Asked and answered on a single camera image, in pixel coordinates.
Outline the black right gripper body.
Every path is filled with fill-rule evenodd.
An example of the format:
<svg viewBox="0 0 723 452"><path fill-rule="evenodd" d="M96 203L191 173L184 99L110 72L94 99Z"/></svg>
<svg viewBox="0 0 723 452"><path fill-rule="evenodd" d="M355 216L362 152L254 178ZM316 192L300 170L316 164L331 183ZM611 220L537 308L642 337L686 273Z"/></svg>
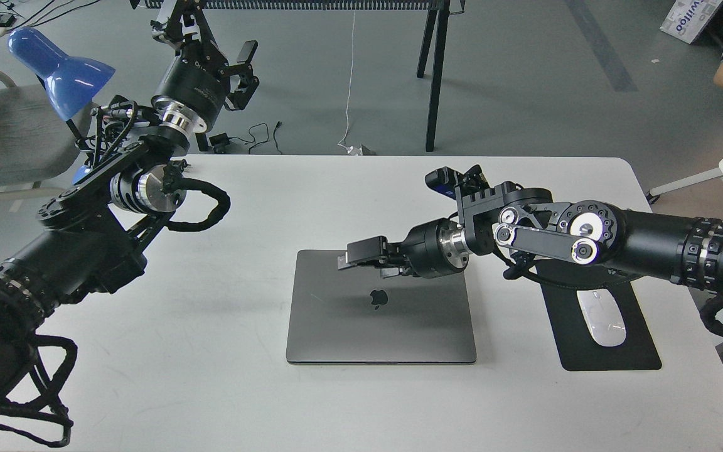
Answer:
<svg viewBox="0 0 723 452"><path fill-rule="evenodd" d="M465 270L465 258L453 249L451 234L460 226L449 218L437 218L419 224L402 241L393 244L388 264L403 276L427 279L459 274Z"/></svg>

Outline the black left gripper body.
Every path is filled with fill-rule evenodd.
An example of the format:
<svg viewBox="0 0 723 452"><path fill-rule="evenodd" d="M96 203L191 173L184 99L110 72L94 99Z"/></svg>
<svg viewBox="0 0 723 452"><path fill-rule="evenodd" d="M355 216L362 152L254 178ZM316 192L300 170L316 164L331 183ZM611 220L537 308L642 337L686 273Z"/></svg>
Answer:
<svg viewBox="0 0 723 452"><path fill-rule="evenodd" d="M209 132L223 108L227 93L218 77L206 69L203 45L190 42L183 45L164 74L151 98L153 108L159 110L170 103L192 110L203 125L198 132Z"/></svg>

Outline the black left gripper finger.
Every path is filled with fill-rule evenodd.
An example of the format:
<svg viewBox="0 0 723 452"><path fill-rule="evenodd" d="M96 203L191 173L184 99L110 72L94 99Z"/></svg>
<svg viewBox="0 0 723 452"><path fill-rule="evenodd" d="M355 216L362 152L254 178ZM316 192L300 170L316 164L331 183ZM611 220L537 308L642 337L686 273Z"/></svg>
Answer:
<svg viewBox="0 0 723 452"><path fill-rule="evenodd" d="M236 64L227 64L223 68L223 88L226 94L223 106L228 111L246 109L258 89L259 79L254 75L252 66L257 49L256 40L245 42Z"/></svg>
<svg viewBox="0 0 723 452"><path fill-rule="evenodd" d="M203 12L203 1L164 1L150 23L154 40L174 49L176 57L209 57L212 30Z"/></svg>

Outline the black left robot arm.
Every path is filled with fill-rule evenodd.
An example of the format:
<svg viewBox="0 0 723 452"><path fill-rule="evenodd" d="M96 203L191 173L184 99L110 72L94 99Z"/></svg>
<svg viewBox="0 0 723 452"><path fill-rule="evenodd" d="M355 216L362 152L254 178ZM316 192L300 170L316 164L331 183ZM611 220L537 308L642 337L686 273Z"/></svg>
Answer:
<svg viewBox="0 0 723 452"><path fill-rule="evenodd" d="M218 48L203 1L166 1L153 38L175 56L147 106L118 95L91 111L88 173L36 214L43 233L0 262L0 430L51 448L69 444L72 420L60 400L77 361L69 338L37 333L59 306L114 294L144 274L144 249L162 229L215 226L232 201L224 190L184 176L193 135L219 112L247 106L259 79L255 40L236 63Z"/></svg>

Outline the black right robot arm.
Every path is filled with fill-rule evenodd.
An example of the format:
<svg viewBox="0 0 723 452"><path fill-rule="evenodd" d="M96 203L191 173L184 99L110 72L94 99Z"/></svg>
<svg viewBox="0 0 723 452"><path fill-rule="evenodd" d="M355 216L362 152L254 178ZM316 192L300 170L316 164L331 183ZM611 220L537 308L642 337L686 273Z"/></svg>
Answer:
<svg viewBox="0 0 723 452"><path fill-rule="evenodd" d="M419 224L401 242L383 235L349 243L338 269L372 267L382 277L427 279L459 274L471 254L511 250L505 277L546 284L530 272L537 257L603 266L628 277L655 277L712 293L700 308L711 333L723 309L723 220L658 215L584 200L554 202L544 188L514 182L490 186L479 165L465 173L440 167L425 177L433 191L456 201L457 218Z"/></svg>

